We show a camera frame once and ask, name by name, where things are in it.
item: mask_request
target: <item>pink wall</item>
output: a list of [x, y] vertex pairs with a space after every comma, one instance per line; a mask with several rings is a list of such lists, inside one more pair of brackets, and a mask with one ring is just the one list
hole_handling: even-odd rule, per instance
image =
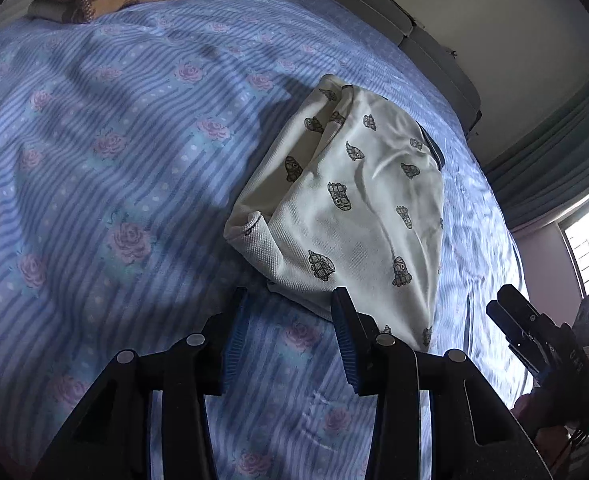
[[516, 240], [523, 260], [530, 303], [557, 325], [572, 326], [581, 288], [561, 230], [552, 223]]

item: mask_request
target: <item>white garment with printed pattern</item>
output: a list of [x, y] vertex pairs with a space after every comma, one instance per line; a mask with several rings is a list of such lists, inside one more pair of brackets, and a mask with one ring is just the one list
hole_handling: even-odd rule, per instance
[[325, 319], [337, 286], [416, 350], [429, 345], [443, 155], [404, 110], [325, 75], [239, 196], [224, 236], [271, 290]]

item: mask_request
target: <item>bedsheet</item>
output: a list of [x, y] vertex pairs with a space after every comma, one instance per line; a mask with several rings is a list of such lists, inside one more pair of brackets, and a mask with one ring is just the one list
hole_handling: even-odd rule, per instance
[[[443, 151], [430, 351], [462, 348], [505, 402], [516, 399], [524, 368], [484, 313], [504, 283], [523, 290], [514, 243], [454, 113], [382, 45], [305, 0], [177, 0], [0, 32], [0, 456], [16, 476], [114, 354], [166, 349], [239, 285], [253, 298], [247, 343], [230, 390], [207, 400], [220, 478], [364, 476], [375, 400], [347, 384], [332, 325], [270, 294], [222, 236], [325, 73], [396, 102]], [[424, 397], [425, 477], [427, 413]], [[159, 440], [155, 424], [155, 479]]]

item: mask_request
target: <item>silver screw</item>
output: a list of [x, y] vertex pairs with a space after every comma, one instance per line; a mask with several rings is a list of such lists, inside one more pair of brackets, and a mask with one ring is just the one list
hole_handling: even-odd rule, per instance
[[116, 362], [122, 365], [128, 364], [132, 359], [134, 359], [134, 352], [131, 350], [123, 350], [116, 355]]
[[201, 346], [205, 342], [206, 338], [204, 337], [204, 335], [199, 334], [198, 332], [190, 334], [188, 337], [186, 337], [186, 343], [188, 343], [188, 345], [190, 346]]
[[455, 363], [463, 363], [467, 359], [465, 353], [458, 348], [453, 348], [448, 351], [448, 357], [450, 358], [450, 361], [454, 361]]
[[376, 336], [377, 344], [381, 346], [392, 346], [394, 345], [394, 336], [392, 334], [379, 334]]

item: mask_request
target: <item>green curtain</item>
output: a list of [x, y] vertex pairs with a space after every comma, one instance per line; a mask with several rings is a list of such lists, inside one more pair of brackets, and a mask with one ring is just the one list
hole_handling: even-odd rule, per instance
[[514, 229], [589, 188], [589, 81], [564, 106], [483, 168]]

